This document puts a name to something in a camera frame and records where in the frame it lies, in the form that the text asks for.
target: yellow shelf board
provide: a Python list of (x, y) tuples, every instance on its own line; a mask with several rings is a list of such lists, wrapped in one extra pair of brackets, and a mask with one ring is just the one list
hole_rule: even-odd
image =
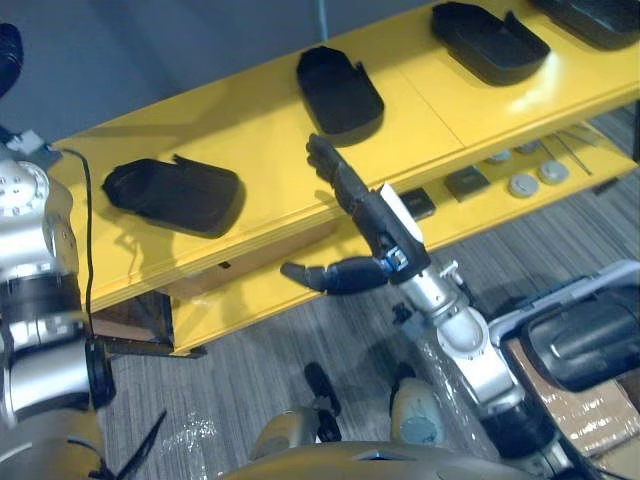
[[(412, 49), (398, 68), (465, 147), (495, 145), (518, 134), (549, 134), (569, 123), (629, 103), (640, 96), (640, 45), (598, 50), (554, 23), (531, 1), (471, 0), (504, 18), (515, 13), (551, 48), (540, 69), (515, 85), (484, 83), (449, 55), (430, 29), (430, 8), (392, 19), (402, 36), (382, 37), (382, 48)], [(422, 38), (416, 52), (414, 38)]]
[[(619, 52), (587, 48), (527, 5), (526, 0), (509, 2), (534, 31), (549, 36), (554, 54), (532, 79), (511, 87), (486, 86), (450, 58), (430, 33), (431, 7), (331, 40), (330, 46), (364, 63), (385, 101), (382, 128), (341, 149), (369, 185), (387, 181), (406, 190), (640, 96), (633, 47)], [(298, 92), (298, 57), (299, 52), (281, 57), (57, 144), (80, 150), (91, 163), (95, 310), (341, 214), (327, 185), (309, 174), (305, 162), (314, 126)], [(541, 96), (545, 85), (551, 96)], [(244, 181), (246, 205), (222, 238), (150, 225), (111, 206), (99, 188), (118, 165), (139, 158), (170, 161), (174, 153), (234, 170)], [(71, 221), (84, 284), (82, 170), (75, 159), (65, 159), (51, 173), (75, 200)]]
[[(491, 185), (462, 203), (451, 196), (442, 180), (426, 184), (424, 188), (437, 206), (435, 215), (419, 222), (429, 250), (492, 228), (610, 178), (621, 176), (635, 167), (630, 159), (604, 138), (597, 146), (587, 145), (565, 135), (562, 138), (593, 175), (585, 173), (557, 138), (547, 137), (545, 145), (557, 160), (567, 166), (570, 177), (555, 186), (540, 182), (540, 190), (531, 198), (519, 199), (510, 195), (508, 180), (518, 172), (536, 176), (538, 166), (549, 159), (542, 149), (529, 155), (515, 153), (511, 160), (502, 165), (480, 164), (479, 168), (489, 178)], [(313, 175), (313, 171), (309, 169), (307, 174)], [(305, 265), (327, 265), (342, 258), (367, 253), (364, 240), (357, 234), (350, 219), (344, 218), (334, 234), (296, 252), (287, 260)], [(317, 295), (283, 277), (279, 272), (281, 263), (262, 267), (188, 301), (174, 299), (176, 352), (185, 352)]]

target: black tray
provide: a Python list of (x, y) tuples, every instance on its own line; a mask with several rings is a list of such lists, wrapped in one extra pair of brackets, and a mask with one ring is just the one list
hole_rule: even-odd
[(431, 27), (452, 57), (493, 85), (531, 76), (550, 52), (512, 12), (502, 21), (476, 5), (447, 2), (433, 9)]
[(102, 188), (116, 207), (162, 227), (209, 238), (224, 235), (244, 205), (238, 176), (178, 155), (173, 161), (145, 158), (116, 167)]
[(638, 0), (532, 0), (549, 16), (587, 43), (607, 50), (640, 38)]
[(384, 102), (361, 63), (341, 51), (307, 50), (297, 67), (298, 83), (316, 128), (334, 145), (357, 143), (382, 124)]

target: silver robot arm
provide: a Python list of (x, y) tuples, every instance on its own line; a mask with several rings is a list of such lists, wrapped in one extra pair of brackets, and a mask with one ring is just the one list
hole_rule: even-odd
[(33, 132), (0, 145), (3, 479), (104, 472), (95, 410), (115, 388), (81, 307), (72, 198), (33, 163), (58, 156)]
[(486, 319), (470, 305), (470, 292), (456, 271), (457, 264), (442, 271), (431, 264), (419, 226), (389, 185), (369, 191), (325, 139), (312, 135), (307, 150), (309, 162), (331, 184), (373, 255), (326, 269), (285, 264), (282, 273), (334, 294), (387, 282), (397, 286), (409, 308), (401, 309), (396, 323), (413, 340), (431, 339), (439, 357), (451, 366), (456, 383), (463, 385), (468, 403), (501, 456), (547, 478), (571, 468), (553, 421), (520, 385), (500, 349), (492, 344)]

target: lower shelf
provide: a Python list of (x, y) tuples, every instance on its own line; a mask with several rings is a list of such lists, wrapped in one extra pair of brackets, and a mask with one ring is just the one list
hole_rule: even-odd
[[(560, 133), (562, 141), (557, 136), (544, 139), (546, 150), (541, 148), (527, 155), (514, 153), (509, 161), (500, 165), (478, 165), (491, 185), (462, 203), (452, 197), (441, 180), (425, 185), (437, 208), (433, 216), (419, 222), (428, 248), (433, 250), (461, 240), (634, 169), (636, 164), (609, 140), (589, 133), (585, 128), (578, 125), (567, 130), (581, 139)], [(549, 160), (550, 154), (569, 169), (569, 178), (555, 186), (540, 182), (540, 189), (533, 197), (513, 197), (508, 191), (511, 175), (524, 172), (537, 176), (538, 166)], [(326, 265), (367, 253), (364, 240), (351, 220), (345, 217), (333, 234), (290, 255), (287, 260)], [(260, 267), (188, 300), (174, 299), (176, 353), (186, 352), (317, 295), (283, 277), (279, 271), (281, 264), (282, 260)]]

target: gray wall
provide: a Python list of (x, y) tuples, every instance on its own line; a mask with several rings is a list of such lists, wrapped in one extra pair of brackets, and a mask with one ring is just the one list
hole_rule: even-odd
[[(424, 0), (327, 0), (330, 35)], [(315, 0), (2, 0), (23, 74), (0, 123), (56, 140), (320, 40)]]

